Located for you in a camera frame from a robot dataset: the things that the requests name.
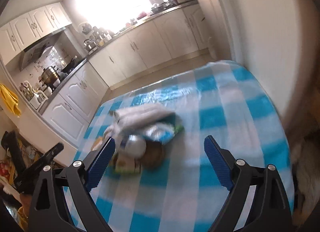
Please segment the white lower kitchen cabinets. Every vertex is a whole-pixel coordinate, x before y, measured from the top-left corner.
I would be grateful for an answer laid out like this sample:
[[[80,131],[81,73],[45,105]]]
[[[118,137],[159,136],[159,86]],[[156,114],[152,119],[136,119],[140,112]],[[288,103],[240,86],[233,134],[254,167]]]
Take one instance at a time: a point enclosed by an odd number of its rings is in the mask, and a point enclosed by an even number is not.
[[[172,8],[127,30],[97,50],[57,87],[41,111],[78,147],[107,90],[207,50],[209,32],[197,3]]]

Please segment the silver wipes packet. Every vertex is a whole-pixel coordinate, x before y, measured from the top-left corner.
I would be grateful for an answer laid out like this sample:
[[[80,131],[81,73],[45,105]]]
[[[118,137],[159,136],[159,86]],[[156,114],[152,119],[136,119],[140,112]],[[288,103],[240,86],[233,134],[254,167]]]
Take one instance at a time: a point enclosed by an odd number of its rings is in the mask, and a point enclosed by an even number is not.
[[[184,127],[166,122],[156,122],[141,129],[122,131],[117,136],[116,148],[135,159],[140,159],[146,152],[147,142],[168,144]]]

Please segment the blue checkered tablecloth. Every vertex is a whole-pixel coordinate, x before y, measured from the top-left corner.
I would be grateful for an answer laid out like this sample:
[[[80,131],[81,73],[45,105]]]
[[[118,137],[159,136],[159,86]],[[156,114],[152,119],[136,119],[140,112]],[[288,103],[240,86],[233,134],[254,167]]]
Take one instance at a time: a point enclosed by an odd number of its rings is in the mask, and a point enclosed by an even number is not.
[[[105,171],[91,195],[112,230],[207,231],[228,196],[204,152],[207,136],[251,166],[275,165],[294,202],[290,150],[276,109],[255,77],[233,61],[211,62],[103,103],[75,158],[83,159],[112,124],[110,111],[145,103],[174,110],[171,121],[184,129],[158,169]]]

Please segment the steel cooking pot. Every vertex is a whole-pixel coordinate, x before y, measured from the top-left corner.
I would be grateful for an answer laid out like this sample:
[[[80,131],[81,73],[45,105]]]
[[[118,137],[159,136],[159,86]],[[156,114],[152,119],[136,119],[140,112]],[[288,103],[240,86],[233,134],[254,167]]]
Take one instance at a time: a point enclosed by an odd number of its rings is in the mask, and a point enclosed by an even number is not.
[[[57,73],[55,66],[45,68],[39,76],[39,82],[51,89],[57,88],[61,84],[60,76]]]

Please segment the steel range hood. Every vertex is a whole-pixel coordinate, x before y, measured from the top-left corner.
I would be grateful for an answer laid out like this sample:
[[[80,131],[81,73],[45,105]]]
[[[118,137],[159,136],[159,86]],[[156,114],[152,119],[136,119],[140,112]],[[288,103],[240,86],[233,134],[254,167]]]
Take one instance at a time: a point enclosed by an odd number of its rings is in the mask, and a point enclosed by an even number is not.
[[[62,27],[25,48],[20,56],[19,69],[22,71],[29,64],[38,60],[47,50],[55,45],[60,35],[66,30]]]

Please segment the steel kettle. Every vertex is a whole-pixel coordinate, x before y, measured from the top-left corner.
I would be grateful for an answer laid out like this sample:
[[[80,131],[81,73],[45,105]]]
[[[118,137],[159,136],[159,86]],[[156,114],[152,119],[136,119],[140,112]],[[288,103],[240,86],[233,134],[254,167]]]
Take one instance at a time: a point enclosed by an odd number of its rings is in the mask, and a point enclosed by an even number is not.
[[[85,47],[85,50],[88,52],[91,52],[98,48],[96,41],[91,38],[84,40],[84,47]]]

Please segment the green white small carton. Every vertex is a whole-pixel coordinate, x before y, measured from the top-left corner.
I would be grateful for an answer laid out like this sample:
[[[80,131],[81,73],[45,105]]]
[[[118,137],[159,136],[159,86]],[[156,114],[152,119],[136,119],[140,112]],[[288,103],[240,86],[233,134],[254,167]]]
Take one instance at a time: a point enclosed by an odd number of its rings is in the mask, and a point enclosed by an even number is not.
[[[111,163],[114,172],[120,175],[140,174],[142,170],[142,166],[139,161],[120,153],[113,156]]]

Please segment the brown round fruit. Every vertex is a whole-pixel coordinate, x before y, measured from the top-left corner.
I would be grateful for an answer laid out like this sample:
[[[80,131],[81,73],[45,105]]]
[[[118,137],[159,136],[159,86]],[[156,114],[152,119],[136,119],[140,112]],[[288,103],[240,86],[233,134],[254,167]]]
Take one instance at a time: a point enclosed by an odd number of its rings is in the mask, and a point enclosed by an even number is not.
[[[147,141],[146,150],[139,160],[142,167],[147,170],[158,168],[164,160],[165,148],[160,142]]]

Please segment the white kitchen cabinets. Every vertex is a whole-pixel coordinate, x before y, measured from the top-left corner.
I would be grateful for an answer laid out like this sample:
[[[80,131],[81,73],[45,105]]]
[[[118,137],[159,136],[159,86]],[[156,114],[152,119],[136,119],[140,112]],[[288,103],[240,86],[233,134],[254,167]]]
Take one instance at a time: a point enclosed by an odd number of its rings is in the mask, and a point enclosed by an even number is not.
[[[1,27],[1,59],[8,64],[24,49],[53,32],[71,25],[61,3],[29,11]]]
[[[209,32],[197,3],[172,8],[127,30],[97,50],[57,87],[41,111],[78,147],[107,90],[207,50]]]

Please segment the white upper kitchen cabinets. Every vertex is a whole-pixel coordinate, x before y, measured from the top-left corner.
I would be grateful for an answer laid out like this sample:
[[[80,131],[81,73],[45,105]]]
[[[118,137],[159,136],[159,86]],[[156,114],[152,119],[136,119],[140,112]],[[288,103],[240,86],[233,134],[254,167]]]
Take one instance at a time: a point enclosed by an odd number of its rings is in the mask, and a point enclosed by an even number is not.
[[[71,25],[61,3],[29,11],[1,27],[1,59],[8,64],[24,49],[53,32]]]

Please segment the yellow hanging cloth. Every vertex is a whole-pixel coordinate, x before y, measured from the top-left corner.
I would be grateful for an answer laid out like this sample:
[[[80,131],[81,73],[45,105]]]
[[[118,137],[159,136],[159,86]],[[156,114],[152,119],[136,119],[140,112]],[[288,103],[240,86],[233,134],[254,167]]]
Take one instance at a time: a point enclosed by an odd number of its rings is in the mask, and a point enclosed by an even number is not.
[[[18,96],[7,88],[4,84],[0,84],[1,98],[7,109],[16,117],[21,116],[21,111],[18,107]]]

